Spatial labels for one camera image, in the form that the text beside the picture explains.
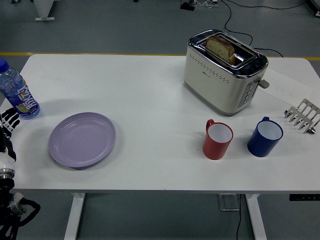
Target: bottle cap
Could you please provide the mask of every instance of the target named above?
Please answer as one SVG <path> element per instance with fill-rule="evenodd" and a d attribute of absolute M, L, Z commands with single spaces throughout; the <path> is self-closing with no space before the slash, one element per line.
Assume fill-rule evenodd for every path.
<path fill-rule="evenodd" d="M 7 71 L 9 68 L 9 64 L 3 58 L 0 58 L 0 73 Z"/>

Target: toaster lever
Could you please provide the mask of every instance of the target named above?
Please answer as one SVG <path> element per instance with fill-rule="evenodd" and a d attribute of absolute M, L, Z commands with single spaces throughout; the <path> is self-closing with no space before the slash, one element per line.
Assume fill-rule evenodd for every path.
<path fill-rule="evenodd" d="M 266 80 L 262 79 L 259 84 L 260 87 L 262 87 L 263 89 L 267 89 L 270 86 L 270 83 L 268 83 Z"/>

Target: mug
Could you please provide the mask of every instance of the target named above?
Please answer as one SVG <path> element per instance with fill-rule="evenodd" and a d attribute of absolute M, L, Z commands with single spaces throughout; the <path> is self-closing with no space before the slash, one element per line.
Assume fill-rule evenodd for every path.
<path fill-rule="evenodd" d="M 234 132 L 225 123 L 210 119 L 206 122 L 203 153 L 212 160 L 221 159 L 234 137 Z"/>
<path fill-rule="evenodd" d="M 257 157 L 265 157 L 276 146 L 283 135 L 284 131 L 281 126 L 265 116 L 255 127 L 247 143 L 248 150 Z"/>

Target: water bottle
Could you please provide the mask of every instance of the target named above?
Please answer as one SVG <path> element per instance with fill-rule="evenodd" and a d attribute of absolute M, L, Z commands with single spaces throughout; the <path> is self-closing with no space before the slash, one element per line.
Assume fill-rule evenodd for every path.
<path fill-rule="evenodd" d="M 17 70 L 0 58 L 0 91 L 23 119 L 32 119 L 40 112 L 40 106 L 32 97 L 26 81 Z"/>

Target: blue mug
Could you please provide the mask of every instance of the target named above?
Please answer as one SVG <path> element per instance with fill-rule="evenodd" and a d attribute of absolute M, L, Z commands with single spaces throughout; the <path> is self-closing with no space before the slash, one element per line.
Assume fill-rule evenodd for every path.
<path fill-rule="evenodd" d="M 253 134 L 248 141 L 247 147 L 250 153 L 257 157 L 267 156 L 283 137 L 284 131 L 275 121 L 265 116 L 258 122 Z"/>

